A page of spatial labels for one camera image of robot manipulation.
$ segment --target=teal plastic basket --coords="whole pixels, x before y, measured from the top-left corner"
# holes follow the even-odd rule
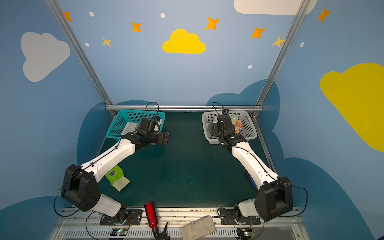
[[[123,131],[127,122],[137,122],[140,123],[142,118],[153,118],[156,115],[155,111],[144,111],[142,110],[120,110],[116,115],[115,119],[108,128],[107,134],[105,135],[107,138],[115,139],[119,141],[121,138],[121,132]],[[160,125],[160,132],[163,129],[164,121],[166,118],[166,114],[163,112],[158,112],[157,116],[162,119],[162,123]]]

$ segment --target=green table surface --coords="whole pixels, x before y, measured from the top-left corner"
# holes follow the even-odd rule
[[[169,132],[169,144],[147,146],[120,162],[131,182],[119,192],[104,177],[99,183],[103,194],[127,206],[153,201],[163,207],[231,207],[255,198],[257,190],[242,164],[205,139],[202,113],[166,113],[162,131]],[[249,143],[266,163],[259,138]],[[101,152],[114,144],[107,138]]]

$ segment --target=white cloud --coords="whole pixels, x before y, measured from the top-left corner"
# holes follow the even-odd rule
[[[317,0],[310,0],[308,14]],[[301,0],[235,0],[235,10],[243,14],[296,15]]]
[[[26,58],[24,75],[31,82],[38,82],[70,56],[70,47],[49,33],[26,32],[22,36],[22,51]]]

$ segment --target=yellow cloud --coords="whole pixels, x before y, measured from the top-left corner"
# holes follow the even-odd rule
[[[320,88],[357,134],[384,152],[384,67],[363,63],[344,73],[329,72]]]
[[[163,51],[166,53],[203,53],[206,48],[196,34],[181,28],[173,31],[169,41],[163,43]]]

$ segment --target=robotic arm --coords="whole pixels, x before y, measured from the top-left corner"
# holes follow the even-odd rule
[[[235,134],[235,127],[227,113],[228,110],[223,109],[223,115],[217,117],[219,143],[241,162],[258,188],[255,199],[246,200],[235,207],[236,220],[244,222],[249,216],[258,214],[264,221],[269,221],[292,211],[291,181],[287,177],[280,178],[269,169],[253,152],[247,140],[241,134]]]
[[[126,208],[105,196],[98,182],[114,166],[141,148],[155,143],[167,145],[170,135],[159,132],[161,118],[142,118],[139,128],[122,136],[113,147],[81,166],[71,165],[65,171],[61,196],[81,209],[93,210],[114,217],[118,222],[126,218]]]

